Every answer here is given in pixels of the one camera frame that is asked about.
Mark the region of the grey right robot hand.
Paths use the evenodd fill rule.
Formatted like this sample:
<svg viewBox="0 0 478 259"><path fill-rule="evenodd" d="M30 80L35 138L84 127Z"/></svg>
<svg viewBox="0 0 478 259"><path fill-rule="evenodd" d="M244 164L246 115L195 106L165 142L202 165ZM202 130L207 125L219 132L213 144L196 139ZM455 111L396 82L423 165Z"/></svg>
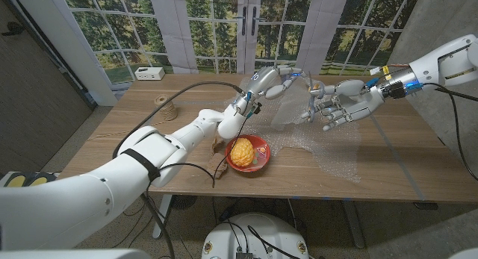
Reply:
<svg viewBox="0 0 478 259"><path fill-rule="evenodd" d="M385 103L377 87L367 87L361 80L345 80L336 85L325 85L321 81L309 84L311 98L308 110L301 114L309 122L320 114L329 122L323 126L328 131L346 122L353 122L371 115Z"/></svg>

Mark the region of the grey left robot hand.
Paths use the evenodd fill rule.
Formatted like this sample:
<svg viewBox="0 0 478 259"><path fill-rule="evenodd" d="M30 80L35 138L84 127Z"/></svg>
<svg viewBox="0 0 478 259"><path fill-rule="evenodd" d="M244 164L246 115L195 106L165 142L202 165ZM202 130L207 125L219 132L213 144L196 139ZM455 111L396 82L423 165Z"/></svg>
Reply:
<svg viewBox="0 0 478 259"><path fill-rule="evenodd" d="M258 70L249 80L244 95L238 96L232 103L240 114L252 109L256 99L264 96L272 100L282 95L298 78L308 76L302 69L286 65L265 66Z"/></svg>

